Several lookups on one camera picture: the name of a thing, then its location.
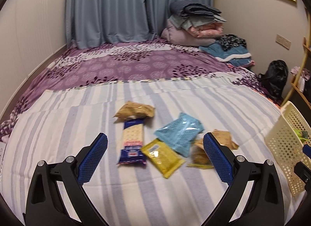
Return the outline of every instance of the perforated basket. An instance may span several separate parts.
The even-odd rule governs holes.
[[[305,184],[294,173],[294,167],[302,161],[311,168],[311,160],[303,154],[304,144],[293,129],[307,131],[310,144],[310,126],[293,103],[287,102],[281,109],[278,121],[265,137],[265,143],[284,172],[292,194],[297,195],[304,191]]]

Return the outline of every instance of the striped bed sheet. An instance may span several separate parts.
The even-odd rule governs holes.
[[[111,82],[45,91],[19,117],[4,155],[2,195],[22,222],[36,163],[42,159],[47,163],[62,162],[90,145],[99,132],[108,136],[108,149],[83,188],[109,225],[200,226],[206,220],[228,187],[214,169],[184,164],[171,178],[164,179],[149,161],[146,168],[116,165],[123,124],[112,117],[128,100],[156,107],[155,117],[145,123],[145,144],[155,138],[154,130],[185,112],[203,123],[203,134],[214,129],[230,131],[240,146],[234,154],[244,155],[251,162],[273,159],[264,136],[278,119],[279,109],[264,96],[246,86],[233,85],[226,77]],[[303,194],[292,197],[278,165],[277,170],[288,220]],[[242,213],[251,184],[232,219]],[[78,220],[63,185],[59,186],[69,214]]]

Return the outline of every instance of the snack package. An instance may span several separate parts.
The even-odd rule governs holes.
[[[214,130],[212,134],[221,145],[227,146],[231,150],[238,149],[238,145],[232,141],[231,133],[229,131]]]
[[[118,164],[122,165],[140,162],[143,165],[146,165],[146,156],[141,151],[143,143],[143,132],[143,119],[130,120],[124,123],[124,149],[121,150]]]
[[[126,102],[123,107],[115,114],[121,120],[141,119],[154,117],[155,108],[150,105],[145,105],[136,102]]]
[[[308,131],[304,131],[304,130],[297,130],[294,129],[296,135],[299,137],[300,141],[304,144],[305,142],[309,141],[309,135],[308,135]]]
[[[155,167],[168,179],[185,160],[180,158],[176,152],[159,139],[153,140],[142,147],[142,152],[149,157]]]
[[[203,139],[197,141],[192,146],[191,153],[192,164],[187,164],[188,167],[195,167],[200,169],[214,168],[203,148]]]
[[[189,157],[191,141],[204,130],[201,122],[185,113],[178,119],[156,130],[154,134],[174,151]]]

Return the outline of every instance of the stack of folded bedding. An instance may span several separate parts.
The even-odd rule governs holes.
[[[226,34],[216,38],[216,42],[208,47],[199,47],[203,52],[210,54],[220,62],[230,66],[249,68],[255,65],[251,59],[246,45],[246,40],[234,34]]]
[[[207,47],[223,34],[221,11],[196,2],[178,1],[170,6],[172,16],[162,37],[172,44]]]

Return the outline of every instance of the electrical socket panel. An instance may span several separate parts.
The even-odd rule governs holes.
[[[282,46],[284,46],[287,49],[290,49],[291,47],[291,41],[287,40],[286,38],[280,36],[279,34],[276,35],[276,42],[278,44],[281,44]]]

